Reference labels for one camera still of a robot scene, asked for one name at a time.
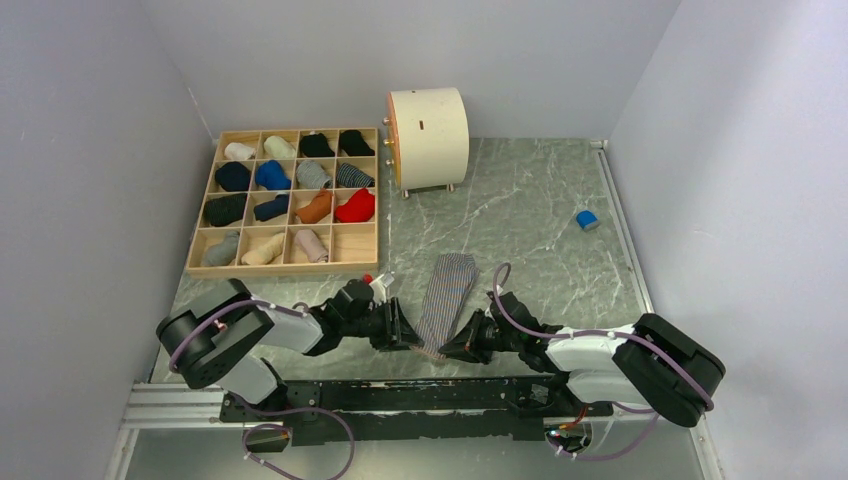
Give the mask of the grey striped underwear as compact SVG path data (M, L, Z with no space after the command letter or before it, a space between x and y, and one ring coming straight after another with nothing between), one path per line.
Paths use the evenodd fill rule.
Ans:
M422 344L413 350L433 357L456 332L465 301L480 274L472 254L447 253L438 257L415 330Z

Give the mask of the pink beige underwear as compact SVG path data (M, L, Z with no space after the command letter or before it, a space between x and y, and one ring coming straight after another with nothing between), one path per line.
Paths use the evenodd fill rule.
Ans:
M318 235L311 229L298 230L294 237L297 247L310 263L328 263L329 251Z

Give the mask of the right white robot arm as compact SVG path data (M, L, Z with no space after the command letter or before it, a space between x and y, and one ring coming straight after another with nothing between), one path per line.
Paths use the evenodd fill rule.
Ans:
M622 327L574 329L540 322L511 292L490 300L440 354L487 364L496 352L512 352L550 375L551 405L564 415L588 404L619 403L694 427L714 407L724 364L658 314L644 313Z

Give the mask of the red rolled sock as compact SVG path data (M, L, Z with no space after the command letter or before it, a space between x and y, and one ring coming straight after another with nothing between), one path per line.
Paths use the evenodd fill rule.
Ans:
M335 210L337 223L365 223L376 212L376 197L368 189L361 188Z

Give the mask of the orange rolled sock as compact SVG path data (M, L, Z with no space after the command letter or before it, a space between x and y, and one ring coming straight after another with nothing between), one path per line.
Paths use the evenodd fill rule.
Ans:
M332 211L333 193L326 189L320 190L304 207L295 211L295 216L303 224L316 224Z

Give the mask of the striped dark rolled sock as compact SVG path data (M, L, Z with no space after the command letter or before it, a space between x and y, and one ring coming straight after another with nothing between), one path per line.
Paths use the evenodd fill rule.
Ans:
M336 171L336 184L341 188L372 188L375 186L375 179L359 167L343 162L340 163Z

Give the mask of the blue small object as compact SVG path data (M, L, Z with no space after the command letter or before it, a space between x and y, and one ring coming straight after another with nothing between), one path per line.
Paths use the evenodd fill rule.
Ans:
M575 221L582 231L591 231L600 225L598 217L590 210L579 211Z

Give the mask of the wooden compartment tray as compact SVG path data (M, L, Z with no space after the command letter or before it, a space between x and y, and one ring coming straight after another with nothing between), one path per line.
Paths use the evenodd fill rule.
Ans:
M221 132L187 274L375 273L379 138L367 127Z

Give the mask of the dark navy rolled sock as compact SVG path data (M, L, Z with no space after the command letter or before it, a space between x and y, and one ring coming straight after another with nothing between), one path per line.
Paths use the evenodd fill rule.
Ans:
M273 199L258 203L253 208L256 221L267 222L279 216L285 215L289 210L289 196L286 194L276 195Z

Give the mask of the light grey rolled sock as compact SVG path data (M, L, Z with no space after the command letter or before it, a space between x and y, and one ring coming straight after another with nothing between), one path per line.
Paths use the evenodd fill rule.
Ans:
M227 232L221 242L206 250L201 259L201 266L221 267L229 265L236 258L239 240L240 233L238 231Z

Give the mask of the black rolled sock right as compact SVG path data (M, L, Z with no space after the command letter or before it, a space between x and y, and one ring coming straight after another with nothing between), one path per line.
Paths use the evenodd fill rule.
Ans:
M360 130L344 130L339 135L338 147L349 157L374 156L375 150L368 144Z

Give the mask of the blue rolled sock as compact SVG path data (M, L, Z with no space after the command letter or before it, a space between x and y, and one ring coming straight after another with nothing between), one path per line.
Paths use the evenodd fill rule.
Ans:
M262 163L256 170L255 181L260 187L270 191L289 190L292 185L291 179L277 160Z

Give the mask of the black ribbed rolled sock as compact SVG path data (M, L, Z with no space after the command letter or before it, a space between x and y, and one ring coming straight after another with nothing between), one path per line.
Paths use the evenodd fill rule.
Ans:
M248 195L244 192L214 197L205 201L202 219L212 227L224 227L244 217Z

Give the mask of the white rolled sock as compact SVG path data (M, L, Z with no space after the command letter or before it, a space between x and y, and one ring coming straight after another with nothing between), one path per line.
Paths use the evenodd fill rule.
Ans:
M241 142L231 142L223 151L224 157L229 161L247 161L256 156L256 148Z

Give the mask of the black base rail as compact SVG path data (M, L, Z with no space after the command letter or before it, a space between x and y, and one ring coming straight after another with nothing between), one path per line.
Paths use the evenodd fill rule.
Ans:
M447 378L403 381L290 381L284 396L246 410L230 393L225 424L280 422L296 446L347 440L327 411L345 420L357 441L509 437L540 440L546 429L609 417L608 402L584 405L561 376Z

